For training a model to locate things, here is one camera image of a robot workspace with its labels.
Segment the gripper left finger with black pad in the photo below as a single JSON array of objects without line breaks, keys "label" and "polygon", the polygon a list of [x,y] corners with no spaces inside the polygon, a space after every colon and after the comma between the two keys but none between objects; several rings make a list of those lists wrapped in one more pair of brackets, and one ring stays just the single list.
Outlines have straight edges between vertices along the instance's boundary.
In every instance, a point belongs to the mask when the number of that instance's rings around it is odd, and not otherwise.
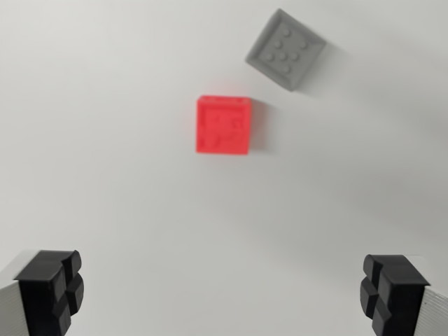
[{"label": "gripper left finger with black pad", "polygon": [[81,255],[26,250],[1,270],[1,334],[65,335],[81,308]]}]

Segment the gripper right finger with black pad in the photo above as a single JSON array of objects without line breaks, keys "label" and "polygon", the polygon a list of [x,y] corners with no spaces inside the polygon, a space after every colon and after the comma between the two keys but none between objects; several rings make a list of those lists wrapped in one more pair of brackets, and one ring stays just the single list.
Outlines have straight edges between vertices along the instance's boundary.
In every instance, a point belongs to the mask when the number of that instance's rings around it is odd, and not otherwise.
[{"label": "gripper right finger with black pad", "polygon": [[360,305],[378,336],[447,334],[447,295],[434,289],[404,255],[363,261]]}]

